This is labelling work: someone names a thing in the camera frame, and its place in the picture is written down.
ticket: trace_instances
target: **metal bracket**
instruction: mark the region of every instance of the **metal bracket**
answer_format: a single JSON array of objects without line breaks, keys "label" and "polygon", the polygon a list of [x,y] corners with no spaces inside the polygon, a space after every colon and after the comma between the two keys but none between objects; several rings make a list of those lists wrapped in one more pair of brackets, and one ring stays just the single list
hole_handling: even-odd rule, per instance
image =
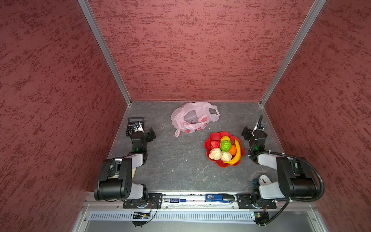
[{"label": "metal bracket", "polygon": [[[239,209],[256,209],[252,204],[249,203],[250,199],[249,193],[244,194],[236,194],[237,202],[238,202],[238,208]],[[276,202],[274,200],[270,201],[269,204],[267,204],[267,209],[276,209]]]},{"label": "metal bracket", "polygon": [[[150,200],[152,200],[152,208],[160,209],[162,204],[162,193],[149,193],[148,195]],[[124,209],[149,209],[150,208],[149,204],[141,208],[141,206],[145,202],[147,202],[147,200],[125,199],[122,207]]]}]

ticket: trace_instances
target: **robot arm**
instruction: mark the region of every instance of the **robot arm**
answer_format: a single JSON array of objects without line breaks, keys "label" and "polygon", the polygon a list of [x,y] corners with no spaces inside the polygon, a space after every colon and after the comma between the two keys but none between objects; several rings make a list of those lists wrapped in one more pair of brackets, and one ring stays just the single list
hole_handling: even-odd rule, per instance
[{"label": "robot arm", "polygon": [[[249,203],[260,209],[271,201],[286,201],[281,210],[266,223],[256,221],[259,225],[266,225],[275,219],[290,201],[312,202],[320,199],[325,192],[325,184],[318,171],[304,158],[265,150],[264,132],[265,123],[260,116],[254,130],[244,128],[242,136],[250,141],[249,158],[257,164],[277,170],[278,181],[256,185],[250,195]],[[319,186],[314,181],[315,173]]]},{"label": "robot arm", "polygon": [[94,190],[96,200],[112,201],[118,199],[147,199],[148,192],[144,184],[132,183],[132,171],[145,164],[147,160],[147,143],[156,138],[152,129],[144,134],[140,123],[130,136],[133,151],[123,158],[104,160],[98,185]]},{"label": "robot arm", "polygon": [[142,166],[143,154],[132,154],[124,158],[104,160],[94,190],[96,200],[140,199],[145,185],[131,182],[132,169]]}]

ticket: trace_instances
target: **gray marble surface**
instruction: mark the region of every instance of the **gray marble surface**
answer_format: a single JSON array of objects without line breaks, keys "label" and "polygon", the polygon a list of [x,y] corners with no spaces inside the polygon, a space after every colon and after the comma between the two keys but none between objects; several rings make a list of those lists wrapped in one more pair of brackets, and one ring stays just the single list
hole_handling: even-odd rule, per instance
[{"label": "gray marble surface", "polygon": [[[204,142],[213,132],[228,131],[237,136],[247,150],[249,142],[241,132],[245,125],[253,128],[262,115],[257,103],[212,103],[218,107],[220,118],[194,133],[174,136],[176,129],[170,115],[185,102],[134,102],[128,117],[144,117],[145,132],[153,127],[156,139],[148,143],[147,162],[137,168],[134,183],[145,184],[151,191],[246,191],[252,190],[254,178],[266,173],[277,180],[276,170],[253,163],[247,156],[236,167],[220,168],[206,157]],[[277,150],[278,146],[270,133],[269,125],[266,148]],[[112,157],[126,156],[132,144],[125,131],[120,133]]]}]

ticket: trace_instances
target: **red textured wall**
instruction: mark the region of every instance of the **red textured wall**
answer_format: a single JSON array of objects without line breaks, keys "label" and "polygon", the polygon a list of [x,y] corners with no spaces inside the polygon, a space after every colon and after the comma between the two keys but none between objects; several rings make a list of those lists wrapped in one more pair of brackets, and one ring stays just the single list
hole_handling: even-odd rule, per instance
[{"label": "red textured wall", "polygon": [[133,100],[260,101],[313,0],[89,0]]},{"label": "red textured wall", "polygon": [[0,3],[0,231],[69,232],[125,101],[76,0]]},{"label": "red textured wall", "polygon": [[371,1],[327,0],[266,104],[287,153],[326,184],[330,231],[370,231]]}]

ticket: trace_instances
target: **black cable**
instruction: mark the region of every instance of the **black cable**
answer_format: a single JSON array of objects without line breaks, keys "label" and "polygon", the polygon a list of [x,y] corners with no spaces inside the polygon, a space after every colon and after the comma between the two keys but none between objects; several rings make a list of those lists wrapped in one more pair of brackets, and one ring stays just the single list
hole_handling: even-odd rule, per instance
[{"label": "black cable", "polygon": [[[259,118],[259,120],[257,121],[257,124],[256,124],[256,136],[257,136],[257,131],[258,130],[260,130],[260,125],[262,124],[262,119],[263,119],[263,116],[262,115],[260,115],[260,118]],[[253,149],[253,147],[254,147],[254,145],[255,145],[255,141],[256,141],[256,139],[255,139],[255,137],[254,137],[254,142],[253,142],[253,144],[251,145],[251,147],[249,148],[249,156],[251,156],[251,152],[252,152],[252,149]]]},{"label": "black cable", "polygon": [[273,155],[277,155],[277,156],[289,157],[289,158],[300,160],[301,162],[307,164],[313,170],[313,172],[316,174],[316,176],[318,178],[318,181],[319,181],[319,189],[320,189],[319,192],[317,192],[316,195],[314,197],[311,197],[311,198],[296,198],[296,197],[292,197],[291,200],[296,200],[296,201],[300,201],[300,202],[314,202],[314,201],[320,199],[323,196],[323,194],[325,193],[325,183],[324,183],[321,175],[319,174],[319,172],[317,171],[317,169],[315,167],[313,167],[305,159],[300,158],[300,157],[296,157],[296,156],[287,155],[287,154],[284,154],[283,155],[282,153],[275,152],[275,151],[270,151],[270,152],[261,151],[261,152],[257,153],[256,155],[251,156],[250,159],[253,160],[257,156],[259,156],[261,154],[273,154]]},{"label": "black cable", "polygon": [[282,211],[287,207],[288,204],[289,204],[289,202],[286,201],[286,203],[282,206],[282,208],[272,218],[270,218],[266,223],[263,223],[263,224],[260,224],[260,225],[265,226],[265,225],[268,225],[269,223],[271,223],[276,217],[278,217],[278,215],[280,215],[280,213],[282,213]]},{"label": "black cable", "polygon": [[154,217],[155,217],[156,214],[157,214],[157,211],[158,211],[158,204],[157,204],[157,202],[156,202],[155,200],[153,200],[153,201],[156,203],[156,212],[155,212],[155,215],[153,215],[153,217],[152,217],[149,221],[147,221],[146,223],[144,223],[143,225],[149,223],[152,219],[154,219]]}]

